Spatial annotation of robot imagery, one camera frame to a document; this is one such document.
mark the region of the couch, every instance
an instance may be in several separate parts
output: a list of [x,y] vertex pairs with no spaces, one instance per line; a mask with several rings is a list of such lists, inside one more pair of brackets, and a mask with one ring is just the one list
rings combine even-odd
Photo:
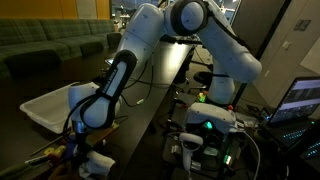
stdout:
[[113,20],[0,19],[0,78],[11,75],[5,63],[11,56],[49,50],[65,61],[109,48],[109,33]]

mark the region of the laptop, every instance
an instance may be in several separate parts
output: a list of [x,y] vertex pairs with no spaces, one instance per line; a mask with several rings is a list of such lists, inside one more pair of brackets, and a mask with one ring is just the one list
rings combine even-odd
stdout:
[[309,116],[320,105],[320,77],[295,78],[275,111],[266,119],[270,134],[290,147],[314,123]]

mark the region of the white tray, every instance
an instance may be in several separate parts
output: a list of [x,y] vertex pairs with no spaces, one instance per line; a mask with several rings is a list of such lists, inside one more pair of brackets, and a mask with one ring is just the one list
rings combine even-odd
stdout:
[[68,105],[68,89],[72,84],[32,99],[20,106],[33,121],[43,127],[60,134],[70,112]]

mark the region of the monitor screen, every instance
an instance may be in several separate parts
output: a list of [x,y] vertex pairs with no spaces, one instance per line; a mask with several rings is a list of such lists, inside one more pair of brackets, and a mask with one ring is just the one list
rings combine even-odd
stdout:
[[271,116],[271,123],[307,118],[320,104],[320,77],[296,78]]

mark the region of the black table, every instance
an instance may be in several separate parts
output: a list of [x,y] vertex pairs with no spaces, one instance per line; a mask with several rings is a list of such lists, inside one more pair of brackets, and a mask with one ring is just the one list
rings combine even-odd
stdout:
[[[154,66],[154,83],[164,83],[164,88],[152,88],[147,101],[142,105],[130,108],[121,106],[118,116],[127,115],[129,119],[107,138],[107,143],[119,153],[121,163],[111,173],[111,179],[118,179],[124,172],[135,148],[147,129],[152,117],[157,111],[169,85],[179,70],[190,46],[159,43],[154,54],[149,59],[148,67],[141,80],[150,82],[150,66]],[[41,96],[55,89],[76,81],[90,81],[101,74],[101,69],[107,65],[104,59],[110,53],[94,54],[64,61],[58,69],[43,72],[20,79],[3,78],[1,82],[0,140],[0,170],[30,159],[29,155],[39,147],[57,137],[56,134],[41,127],[30,120],[19,110],[19,106],[35,97]],[[141,74],[143,66],[132,75],[133,78]],[[137,83],[125,90],[123,95],[127,101],[134,102],[145,98],[149,86]]]

